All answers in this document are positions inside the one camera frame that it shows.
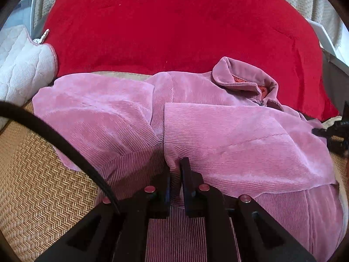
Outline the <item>pink corduroy jacket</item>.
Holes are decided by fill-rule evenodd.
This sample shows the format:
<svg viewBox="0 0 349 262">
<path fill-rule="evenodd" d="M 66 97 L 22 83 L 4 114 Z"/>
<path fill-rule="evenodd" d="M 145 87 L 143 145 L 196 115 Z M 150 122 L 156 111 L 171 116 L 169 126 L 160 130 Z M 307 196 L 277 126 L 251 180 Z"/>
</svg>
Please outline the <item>pink corduroy jacket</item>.
<svg viewBox="0 0 349 262">
<path fill-rule="evenodd" d="M 261 69 L 222 58 L 207 73 L 161 72 L 145 81 L 70 74 L 42 88 L 34 112 L 108 182 L 132 196 L 168 166 L 171 214 L 151 221 L 147 261 L 205 261 L 204 222 L 185 215 L 180 159 L 223 194 L 248 194 L 317 261 L 344 236 L 344 213 L 318 120 L 277 100 Z"/>
</svg>

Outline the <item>red blanket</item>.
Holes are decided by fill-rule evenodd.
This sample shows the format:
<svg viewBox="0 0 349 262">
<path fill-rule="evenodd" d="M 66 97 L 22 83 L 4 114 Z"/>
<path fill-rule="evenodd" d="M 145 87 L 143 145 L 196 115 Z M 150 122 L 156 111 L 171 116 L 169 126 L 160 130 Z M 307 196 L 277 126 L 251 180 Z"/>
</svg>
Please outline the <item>red blanket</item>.
<svg viewBox="0 0 349 262">
<path fill-rule="evenodd" d="M 56 0 L 44 26 L 59 76 L 204 73 L 230 57 L 274 78 L 282 104 L 321 121 L 339 114 L 318 38 L 285 0 Z"/>
</svg>

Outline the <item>white quilted pillow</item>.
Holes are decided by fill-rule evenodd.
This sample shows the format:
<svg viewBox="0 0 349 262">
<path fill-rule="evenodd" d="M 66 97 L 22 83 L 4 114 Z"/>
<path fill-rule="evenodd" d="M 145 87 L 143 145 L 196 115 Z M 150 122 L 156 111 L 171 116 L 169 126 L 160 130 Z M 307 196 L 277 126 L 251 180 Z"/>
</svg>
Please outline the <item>white quilted pillow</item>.
<svg viewBox="0 0 349 262">
<path fill-rule="evenodd" d="M 53 81 L 57 68 L 52 46 L 34 42 L 24 25 L 1 30 L 1 101 L 23 106 Z"/>
</svg>

